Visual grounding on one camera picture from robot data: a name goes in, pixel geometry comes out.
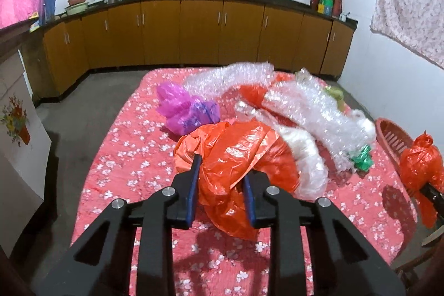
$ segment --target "kitchen cabinet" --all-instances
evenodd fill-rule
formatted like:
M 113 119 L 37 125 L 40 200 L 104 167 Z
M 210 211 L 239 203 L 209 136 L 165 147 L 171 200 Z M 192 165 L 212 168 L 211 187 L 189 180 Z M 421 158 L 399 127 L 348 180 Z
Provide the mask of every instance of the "kitchen cabinet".
M 85 39 L 83 34 L 82 21 L 75 19 L 65 23 L 66 38 L 69 48 L 69 60 L 71 72 L 75 81 L 79 79 L 89 69 L 88 59 L 85 51 Z
M 258 62 L 277 69 L 292 69 L 303 13 L 266 6 L 259 42 Z
M 182 0 L 179 16 L 180 61 L 217 64 L 223 0 Z
M 219 64 L 256 62 L 264 6 L 225 1 L 221 15 Z
M 113 66 L 144 64 L 140 3 L 108 9 Z
M 179 64 L 180 0 L 141 3 L 145 64 Z
M 108 11 L 82 17 L 85 50 L 91 68 L 115 66 L 115 52 L 109 29 Z
M 304 14 L 297 41 L 296 57 L 292 70 L 302 67 L 312 74 L 319 74 L 330 37 L 332 22 L 316 16 Z
M 353 38 L 353 29 L 341 22 L 333 22 L 326 56 L 321 68 L 321 74 L 339 77 L 350 50 Z
M 59 23 L 45 32 L 44 45 L 55 88 L 62 94 L 75 82 L 71 72 L 64 23 Z

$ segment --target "white plastic bag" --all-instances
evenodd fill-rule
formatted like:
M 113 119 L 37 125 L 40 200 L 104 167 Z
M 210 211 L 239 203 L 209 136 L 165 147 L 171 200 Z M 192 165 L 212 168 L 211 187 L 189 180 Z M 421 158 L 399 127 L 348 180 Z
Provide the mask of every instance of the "white plastic bag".
M 299 170 L 299 185 L 294 195 L 302 200 L 316 200 L 322 197 L 328 183 L 328 169 L 319 155 L 312 135 L 302 128 L 286 127 L 266 110 L 256 110 L 245 102 L 238 102 L 234 109 L 239 121 L 252 118 L 271 126 L 277 131 L 291 149 Z
M 295 81 L 273 85 L 262 106 L 287 117 L 321 141 L 338 172 L 352 169 L 349 157 L 357 156 L 371 143 L 367 132 L 337 109 L 336 100 L 306 69 L 296 74 Z
M 210 69 L 187 77 L 183 87 L 192 95 L 205 100 L 216 99 L 237 85 L 269 87 L 274 79 L 274 66 L 270 63 L 241 62 L 227 67 Z

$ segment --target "pink plastic bag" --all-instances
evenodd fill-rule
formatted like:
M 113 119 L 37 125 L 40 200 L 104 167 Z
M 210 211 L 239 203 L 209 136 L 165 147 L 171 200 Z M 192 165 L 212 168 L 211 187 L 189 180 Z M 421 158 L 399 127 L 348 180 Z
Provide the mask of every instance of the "pink plastic bag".
M 164 82 L 157 87 L 157 111 L 166 117 L 166 127 L 178 135 L 190 134 L 201 125 L 220 122 L 220 109 L 215 101 L 191 96 L 183 87 Z

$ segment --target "red bag on counter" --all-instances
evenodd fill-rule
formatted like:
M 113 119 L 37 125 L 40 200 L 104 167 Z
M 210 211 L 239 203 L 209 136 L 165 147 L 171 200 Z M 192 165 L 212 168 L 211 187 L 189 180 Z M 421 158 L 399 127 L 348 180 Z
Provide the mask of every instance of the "red bag on counter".
M 438 148 L 433 146 L 433 138 L 426 132 L 416 138 L 412 147 L 401 154 L 399 167 L 402 183 L 415 192 L 423 224 L 433 227 L 437 212 L 433 204 L 419 192 L 427 182 L 440 192 L 443 189 L 443 159 Z
M 261 122 L 205 125 L 182 137 L 174 150 L 178 172 L 191 168 L 194 153 L 203 155 L 199 203 L 214 225 L 230 236 L 253 241 L 258 234 L 248 222 L 241 189 L 251 169 L 265 172 L 272 184 L 291 193 L 299 184 L 290 148 Z

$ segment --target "metal screw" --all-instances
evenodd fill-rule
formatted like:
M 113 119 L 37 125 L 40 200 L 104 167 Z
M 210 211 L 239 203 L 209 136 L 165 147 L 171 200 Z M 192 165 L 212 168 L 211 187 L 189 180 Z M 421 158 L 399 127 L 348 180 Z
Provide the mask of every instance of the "metal screw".
M 277 195 L 279 193 L 279 188 L 277 188 L 276 186 L 268 186 L 267 193 L 269 195 Z
M 125 205 L 125 201 L 121 198 L 117 198 L 111 202 L 111 207 L 114 209 L 121 209 Z
M 176 190 L 175 190 L 173 187 L 165 187 L 165 188 L 162 190 L 162 194 L 163 194 L 164 196 L 167 196 L 167 197 L 172 196 L 172 195 L 174 195 L 175 193 L 176 193 Z
M 317 202 L 321 207 L 328 207 L 329 205 L 332 204 L 332 201 L 330 201 L 328 198 L 325 197 L 319 198 Z

